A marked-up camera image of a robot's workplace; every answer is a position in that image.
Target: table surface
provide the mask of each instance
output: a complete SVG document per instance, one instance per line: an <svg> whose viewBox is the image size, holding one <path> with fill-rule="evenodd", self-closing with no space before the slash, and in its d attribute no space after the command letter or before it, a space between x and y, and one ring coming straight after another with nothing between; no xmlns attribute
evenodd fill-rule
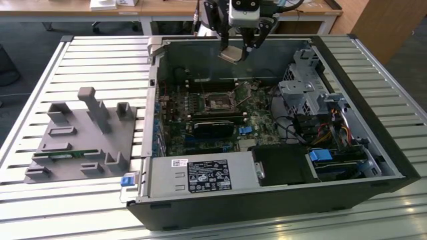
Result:
<svg viewBox="0 0 427 240"><path fill-rule="evenodd" d="M24 184L51 103L78 101L80 87L94 87L107 107L130 102L138 108L130 170L142 166L150 64L147 36L80 36L62 42L10 136L0 148L0 239L67 240L397 240L427 233L426 113L409 100L397 80L365 47L347 36L323 36L349 77L409 157L422 179L381 194L353 209L255 221L150 231L120 202L120 177ZM335 92L341 87L325 74ZM136 191L126 191L135 196Z"/></svg>
<svg viewBox="0 0 427 240"><path fill-rule="evenodd" d="M192 16L197 0L139 0L136 6L118 6L114 10L91 11L90 0L0 0L0 16L119 16L135 13L140 16ZM313 0L299 8L306 16L341 15L325 0ZM297 16L291 11L283 16Z"/></svg>

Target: motherboard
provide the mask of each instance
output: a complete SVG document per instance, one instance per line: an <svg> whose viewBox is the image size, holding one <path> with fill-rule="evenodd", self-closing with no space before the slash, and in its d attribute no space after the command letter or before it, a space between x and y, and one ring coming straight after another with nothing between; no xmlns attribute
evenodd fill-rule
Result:
<svg viewBox="0 0 427 240"><path fill-rule="evenodd" d="M160 92L166 155L247 151L281 143L270 112L273 87L261 80L203 79Z"/></svg>

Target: barcode sticker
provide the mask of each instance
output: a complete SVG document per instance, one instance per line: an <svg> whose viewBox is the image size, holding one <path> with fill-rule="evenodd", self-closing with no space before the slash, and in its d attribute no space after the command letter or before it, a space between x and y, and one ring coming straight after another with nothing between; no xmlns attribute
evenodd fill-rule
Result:
<svg viewBox="0 0 427 240"><path fill-rule="evenodd" d="M187 167L188 159L172 159L172 167Z"/></svg>

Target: white box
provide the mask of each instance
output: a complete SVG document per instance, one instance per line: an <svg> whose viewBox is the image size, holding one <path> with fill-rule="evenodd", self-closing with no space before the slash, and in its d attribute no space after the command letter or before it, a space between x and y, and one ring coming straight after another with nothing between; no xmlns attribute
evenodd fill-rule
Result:
<svg viewBox="0 0 427 240"><path fill-rule="evenodd" d="M91 0L91 11L118 9L115 0Z"/></svg>
<svg viewBox="0 0 427 240"><path fill-rule="evenodd" d="M139 0L116 0L118 5L122 6L135 6L138 2Z"/></svg>

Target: green circuit board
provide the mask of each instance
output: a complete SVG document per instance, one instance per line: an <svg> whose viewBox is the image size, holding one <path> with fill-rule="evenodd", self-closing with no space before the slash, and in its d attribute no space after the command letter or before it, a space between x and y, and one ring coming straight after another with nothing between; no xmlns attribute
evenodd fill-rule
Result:
<svg viewBox="0 0 427 240"><path fill-rule="evenodd" d="M195 105L192 110L198 113L211 111L206 108L206 99L223 98L219 105L213 105L217 111L222 111L229 107L229 104L234 106L233 109L247 113L247 120L245 124L237 124L234 126L233 136L226 139L213 139L199 141L192 135L191 121L186 121L184 117L188 114L187 110L191 108L186 104L186 100L174 101L174 109L179 111L179 118L168 119L166 122L166 135L167 135L167 156L183 156L195 153L210 153L213 151L239 152L241 140L254 140L257 145L278 144L281 142L279 132L275 129L271 113L269 109L271 87L259 87L259 83L255 80L246 80L241 82L239 87L230 92L221 93L180 93L178 99L192 99ZM253 131L247 134L239 134L239 128L251 127Z"/></svg>

